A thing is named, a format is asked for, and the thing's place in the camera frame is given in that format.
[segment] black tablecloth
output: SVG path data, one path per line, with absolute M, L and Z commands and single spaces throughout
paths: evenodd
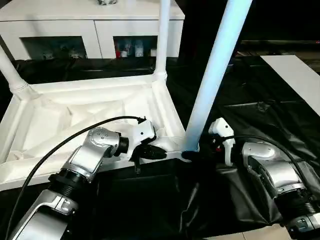
M 155 65 L 153 58 L 15 64 L 30 84 L 151 74 Z M 167 72 L 167 87 L 186 127 L 203 72 L 171 60 Z M 0 113 L 4 113 L 10 93 L 4 79 L 0 84 Z M 230 62 L 205 131 L 219 117 L 224 117 L 237 135 L 268 137 L 313 167 L 319 165 L 319 116 L 259 57 Z M 212 152 L 205 140 L 200 141 L 200 149 L 203 155 Z M 92 194 L 84 196 L 87 203 L 78 221 L 70 227 L 74 239 L 200 238 L 279 222 L 277 208 L 239 160 L 235 156 L 234 167 L 225 167 L 223 154 L 216 154 L 192 164 L 179 160 L 145 164 L 139 176 L 133 168 L 101 173 L 92 184 Z M 314 174 L 308 166 L 305 170 Z M 46 187 L 28 187 L 17 219 Z M 18 193 L 18 189 L 0 192 L 0 238 Z

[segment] black cable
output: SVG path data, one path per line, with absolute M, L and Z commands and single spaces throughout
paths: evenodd
M 267 142 L 269 144 L 272 144 L 274 146 L 276 146 L 278 149 L 280 149 L 281 151 L 284 152 L 284 154 L 287 155 L 287 157 L 291 160 L 291 162 L 293 163 L 293 165 L 295 166 L 297 172 L 299 173 L 299 176 L 301 178 L 301 181 L 303 182 L 303 184 L 305 185 L 305 187 L 307 188 L 307 190 L 310 191 L 310 187 L 309 187 L 309 184 L 307 182 L 307 179 L 304 175 L 304 173 L 302 172 L 300 166 L 298 165 L 297 161 L 294 159 L 294 157 L 290 154 L 290 152 L 283 146 L 281 145 L 279 142 L 277 141 L 274 141 L 274 140 L 271 140 L 271 139 L 268 139 L 266 137 L 263 137 L 263 136 L 256 136 L 256 135 L 234 135 L 234 136 L 225 136 L 225 137 L 219 137 L 217 138 L 217 140 L 219 141 L 222 141 L 224 142 L 225 140 L 228 140 L 228 139 L 258 139 L 258 140 L 262 140 L 264 142 Z
M 6 229 L 6 233 L 5 233 L 5 240 L 8 240 L 8 237 L 9 237 L 9 234 L 10 234 L 10 229 L 11 229 L 11 225 L 12 225 L 12 221 L 13 221 L 13 218 L 14 218 L 14 215 L 17 211 L 17 206 L 19 204 L 19 201 L 21 200 L 30 180 L 32 179 L 32 177 L 34 176 L 34 174 L 36 173 L 36 171 L 38 170 L 38 168 L 55 152 L 57 151 L 59 148 L 61 148 L 63 145 L 65 145 L 66 143 L 68 143 L 69 141 L 71 141 L 72 139 L 74 139 L 75 137 L 91 130 L 91 129 L 94 129 L 102 124 L 106 124 L 106 123 L 109 123 L 109 122 L 112 122 L 112 121 L 116 121 L 116 120 L 120 120 L 120 119 L 134 119 L 134 120 L 137 120 L 138 123 L 141 123 L 143 122 L 145 119 L 144 118 L 141 118 L 141 117 L 137 117 L 137 116 L 117 116 L 117 117 L 113 117 L 113 118 L 109 118 L 109 119 L 106 119 L 106 120 L 103 120 L 103 121 L 100 121 L 96 124 L 93 124 L 91 126 L 88 126 L 80 131 L 78 131 L 77 133 L 71 135 L 70 137 L 68 137 L 67 139 L 65 139 L 64 141 L 62 141 L 61 143 L 59 143 L 57 146 L 55 146 L 51 151 L 49 151 L 35 166 L 34 168 L 31 170 L 31 172 L 29 173 L 28 177 L 26 178 L 26 180 L 24 181 L 24 184 L 21 188 L 21 191 L 19 193 L 19 196 L 18 198 L 16 199 L 16 202 L 15 202 L 15 205 L 13 207 L 13 210 L 11 212 L 11 216 L 10 216 L 10 219 L 9 219 L 9 222 L 8 222 L 8 226 L 7 226 L 7 229 Z

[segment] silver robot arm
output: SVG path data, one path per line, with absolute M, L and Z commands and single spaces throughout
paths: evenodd
M 50 176 L 51 185 L 41 192 L 20 220 L 10 240 L 60 240 L 67 230 L 68 217 L 79 208 L 79 203 L 96 176 L 103 158 L 127 154 L 143 141 L 156 138 L 150 121 L 133 127 L 134 136 L 96 127 L 90 130 L 83 142 L 69 157 L 59 173 Z
M 230 137 L 222 143 L 224 162 L 232 166 L 231 152 L 236 136 L 231 126 L 221 117 L 211 124 L 209 134 Z M 260 140 L 245 142 L 242 157 L 248 172 L 261 181 L 275 202 L 291 238 L 306 240 L 320 236 L 320 205 L 289 156 L 275 145 Z

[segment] white cabinet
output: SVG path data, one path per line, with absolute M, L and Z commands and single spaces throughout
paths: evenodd
M 183 20 L 171 20 L 169 23 L 168 57 L 178 57 L 180 50 Z M 159 21 L 157 20 L 111 20 L 95 21 L 102 58 L 116 57 L 115 37 L 158 36 Z
M 97 0 L 12 0 L 0 9 L 0 35 L 16 60 L 113 59 L 119 41 L 141 42 L 144 36 L 148 44 L 155 43 L 148 46 L 150 54 L 157 47 L 160 1 L 118 0 L 101 6 Z M 179 56 L 184 19 L 172 0 L 168 57 Z
M 0 34 L 16 60 L 50 59 L 64 52 L 102 57 L 93 20 L 2 21 Z

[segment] silver metal housing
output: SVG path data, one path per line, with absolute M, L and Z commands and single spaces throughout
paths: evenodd
M 246 142 L 242 155 L 244 166 L 258 174 L 272 198 L 305 188 L 290 159 L 279 148 L 266 143 Z
M 83 175 L 89 183 L 93 180 L 103 158 L 112 157 L 120 144 L 120 134 L 103 127 L 91 129 L 83 145 L 78 147 L 62 169 Z
M 38 212 L 41 207 L 50 207 L 53 211 L 59 212 L 63 215 L 70 215 L 78 209 L 78 204 L 73 200 L 62 196 L 54 191 L 48 189 L 43 190 L 23 218 L 20 220 L 16 228 L 11 234 L 11 240 L 37 240 L 49 239 L 59 240 L 66 227 L 67 222 L 63 222 L 53 216 Z M 39 233 L 41 238 L 35 238 L 30 234 Z

